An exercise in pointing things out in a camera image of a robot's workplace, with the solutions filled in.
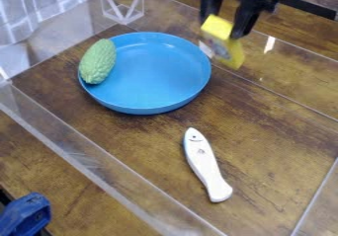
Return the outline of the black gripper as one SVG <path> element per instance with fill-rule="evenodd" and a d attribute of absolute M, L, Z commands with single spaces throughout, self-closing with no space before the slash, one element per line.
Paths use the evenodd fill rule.
<path fill-rule="evenodd" d="M 273 13 L 281 0 L 239 0 L 241 4 L 235 13 L 231 38 L 245 37 L 261 16 L 261 12 Z M 218 15 L 223 0 L 200 0 L 199 21 L 204 22 L 210 15 Z"/>

